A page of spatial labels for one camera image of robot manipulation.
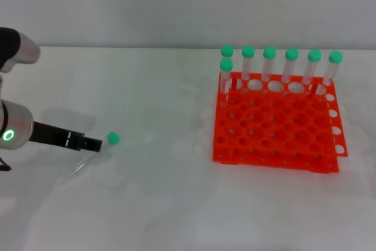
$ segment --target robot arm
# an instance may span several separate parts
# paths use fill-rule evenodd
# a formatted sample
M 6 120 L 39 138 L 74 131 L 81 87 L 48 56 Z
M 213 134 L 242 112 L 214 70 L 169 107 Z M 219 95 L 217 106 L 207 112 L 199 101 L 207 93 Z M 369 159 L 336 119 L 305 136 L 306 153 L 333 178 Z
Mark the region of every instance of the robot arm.
M 35 63 L 39 46 L 14 29 L 0 28 L 0 72 L 10 72 L 16 63 Z M 102 141 L 83 133 L 34 122 L 23 105 L 1 99 L 3 79 L 0 75 L 0 149 L 16 149 L 27 141 L 60 146 L 73 150 L 99 152 Z M 0 158 L 0 170 L 11 170 Z

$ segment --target test tube rack hole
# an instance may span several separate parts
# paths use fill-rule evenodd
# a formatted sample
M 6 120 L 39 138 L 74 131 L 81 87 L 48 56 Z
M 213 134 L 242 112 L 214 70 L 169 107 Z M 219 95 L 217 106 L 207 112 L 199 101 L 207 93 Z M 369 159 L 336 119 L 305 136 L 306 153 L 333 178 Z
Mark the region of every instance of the test tube rack hole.
M 271 74 L 268 82 L 252 73 L 248 80 L 231 73 L 227 93 L 217 94 L 213 161 L 339 172 L 337 157 L 347 148 L 334 83 L 313 77 Z

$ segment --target plastic test tube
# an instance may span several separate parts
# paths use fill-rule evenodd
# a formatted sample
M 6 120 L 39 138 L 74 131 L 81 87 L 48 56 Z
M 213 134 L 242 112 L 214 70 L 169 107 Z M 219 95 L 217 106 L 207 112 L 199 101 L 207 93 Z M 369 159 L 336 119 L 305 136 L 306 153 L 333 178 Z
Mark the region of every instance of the plastic test tube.
M 234 48 L 231 46 L 231 45 L 224 45 L 221 49 L 221 55 L 222 55 L 222 59 L 224 58 L 230 58 L 233 56 L 234 54 Z
M 299 57 L 299 50 L 296 48 L 290 48 L 286 50 L 286 54 L 284 56 L 286 58 L 286 64 L 284 65 L 281 81 L 284 83 L 289 83 L 291 80 L 291 75 L 293 74 L 295 60 Z
M 318 49 L 312 49 L 308 54 L 308 65 L 305 69 L 303 79 L 301 83 L 309 85 L 312 81 L 312 77 L 315 73 L 317 62 L 321 60 L 321 51 Z
M 241 79 L 248 80 L 251 77 L 252 58 L 254 56 L 254 47 L 245 46 L 242 51 L 243 67 L 241 69 Z
M 230 90 L 231 70 L 233 69 L 233 61 L 229 58 L 224 58 L 221 61 L 221 82 L 220 92 L 227 93 Z
M 277 50 L 274 47 L 267 47 L 264 49 L 264 66 L 261 80 L 268 82 L 270 80 L 271 69 L 273 67 L 274 58 L 277 55 Z
M 329 55 L 329 64 L 325 76 L 323 79 L 323 85 L 331 85 L 333 83 L 334 75 L 338 69 L 338 66 L 342 62 L 343 55 L 340 51 L 333 51 Z

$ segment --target green test tube cap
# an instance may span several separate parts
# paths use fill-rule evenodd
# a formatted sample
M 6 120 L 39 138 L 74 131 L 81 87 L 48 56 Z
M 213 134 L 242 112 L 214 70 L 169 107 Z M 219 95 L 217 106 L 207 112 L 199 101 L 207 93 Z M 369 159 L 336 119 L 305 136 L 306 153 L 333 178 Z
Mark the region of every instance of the green test tube cap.
M 299 50 L 296 48 L 289 48 L 284 55 L 287 60 L 295 61 L 299 57 Z
M 310 53 L 308 53 L 308 60 L 311 62 L 318 62 L 321 60 L 321 51 L 318 49 L 312 49 L 310 50 Z
M 340 51 L 332 51 L 329 55 L 329 61 L 334 64 L 339 64 L 343 60 L 343 54 Z
M 223 57 L 231 57 L 234 55 L 234 48 L 231 45 L 224 45 L 221 49 L 221 55 Z
M 233 61 L 225 58 L 221 60 L 221 70 L 224 72 L 230 72 L 233 69 Z
M 118 144 L 119 141 L 120 141 L 120 138 L 119 136 L 115 133 L 115 132 L 110 132 L 108 135 L 107 135 L 107 140 L 109 143 L 111 144 Z
M 245 46 L 241 54 L 244 58 L 252 58 L 254 56 L 254 47 L 250 45 Z
M 269 46 L 264 49 L 264 58 L 266 59 L 274 59 L 277 55 L 276 48 Z

